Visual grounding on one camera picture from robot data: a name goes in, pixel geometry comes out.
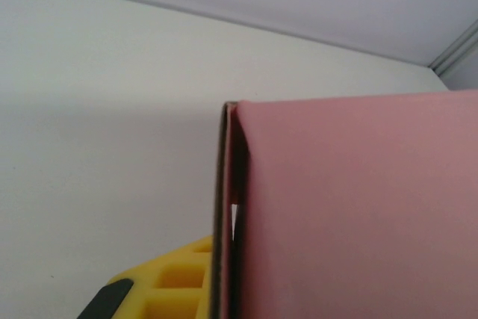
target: pink cardboard box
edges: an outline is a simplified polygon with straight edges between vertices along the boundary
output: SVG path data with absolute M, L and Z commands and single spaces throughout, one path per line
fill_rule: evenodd
M 226 104 L 214 236 L 212 318 L 478 318 L 478 92 Z

